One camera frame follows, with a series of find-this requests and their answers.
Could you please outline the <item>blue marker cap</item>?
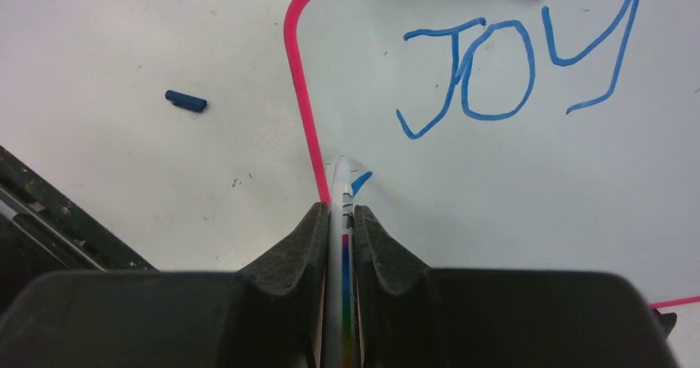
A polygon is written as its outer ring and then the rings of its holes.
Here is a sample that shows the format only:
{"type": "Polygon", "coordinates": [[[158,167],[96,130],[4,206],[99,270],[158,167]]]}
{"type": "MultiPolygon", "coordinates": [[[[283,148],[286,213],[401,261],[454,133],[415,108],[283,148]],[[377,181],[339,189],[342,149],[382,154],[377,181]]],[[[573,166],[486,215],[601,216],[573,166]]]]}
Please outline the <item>blue marker cap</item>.
{"type": "Polygon", "coordinates": [[[164,97],[174,106],[195,113],[202,113],[208,107],[207,100],[182,92],[167,90],[164,93],[164,97]]]}

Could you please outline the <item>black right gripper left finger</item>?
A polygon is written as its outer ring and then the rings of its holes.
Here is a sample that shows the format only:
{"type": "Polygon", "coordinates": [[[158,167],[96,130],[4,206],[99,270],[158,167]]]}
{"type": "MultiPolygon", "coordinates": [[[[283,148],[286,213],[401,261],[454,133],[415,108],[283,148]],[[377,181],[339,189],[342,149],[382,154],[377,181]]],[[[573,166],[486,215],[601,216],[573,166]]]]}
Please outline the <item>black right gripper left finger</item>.
{"type": "Polygon", "coordinates": [[[4,367],[316,367],[329,209],[238,271],[53,271],[1,318],[4,367]]]}

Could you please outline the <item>white marker pen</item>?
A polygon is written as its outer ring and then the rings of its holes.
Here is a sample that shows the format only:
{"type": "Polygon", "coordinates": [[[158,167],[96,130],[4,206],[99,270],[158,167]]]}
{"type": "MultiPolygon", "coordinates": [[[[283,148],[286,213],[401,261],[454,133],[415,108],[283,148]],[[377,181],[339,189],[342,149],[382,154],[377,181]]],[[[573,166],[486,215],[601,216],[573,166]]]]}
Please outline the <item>white marker pen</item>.
{"type": "Polygon", "coordinates": [[[360,346],[353,262],[354,198],[351,166],[341,156],[333,170],[328,261],[324,285],[323,367],[359,367],[360,346]]]}

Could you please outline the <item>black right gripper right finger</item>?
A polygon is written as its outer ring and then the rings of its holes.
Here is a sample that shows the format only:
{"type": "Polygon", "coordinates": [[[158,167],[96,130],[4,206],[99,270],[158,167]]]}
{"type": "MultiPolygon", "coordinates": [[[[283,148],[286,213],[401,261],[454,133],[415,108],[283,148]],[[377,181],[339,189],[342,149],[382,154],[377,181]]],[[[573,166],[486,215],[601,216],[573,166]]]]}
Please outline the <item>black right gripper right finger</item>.
{"type": "Polygon", "coordinates": [[[354,211],[365,367],[675,367],[660,316],[620,276],[435,268],[354,211]]]}

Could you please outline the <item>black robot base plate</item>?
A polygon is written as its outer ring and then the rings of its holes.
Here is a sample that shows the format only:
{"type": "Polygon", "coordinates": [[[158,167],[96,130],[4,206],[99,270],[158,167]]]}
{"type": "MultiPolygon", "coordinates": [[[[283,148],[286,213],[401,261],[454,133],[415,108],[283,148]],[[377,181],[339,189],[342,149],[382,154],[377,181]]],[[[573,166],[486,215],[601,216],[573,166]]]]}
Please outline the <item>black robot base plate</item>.
{"type": "Polygon", "coordinates": [[[48,272],[153,269],[38,173],[1,150],[2,309],[48,272]]]}

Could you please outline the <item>pink framed whiteboard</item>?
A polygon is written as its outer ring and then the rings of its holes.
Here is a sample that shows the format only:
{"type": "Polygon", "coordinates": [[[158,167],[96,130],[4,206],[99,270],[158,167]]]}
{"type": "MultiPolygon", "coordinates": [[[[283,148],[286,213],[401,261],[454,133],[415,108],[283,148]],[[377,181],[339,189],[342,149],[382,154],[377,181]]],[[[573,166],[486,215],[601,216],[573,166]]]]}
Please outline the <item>pink framed whiteboard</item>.
{"type": "Polygon", "coordinates": [[[292,0],[319,195],[435,267],[585,270],[699,297],[699,0],[292,0]]]}

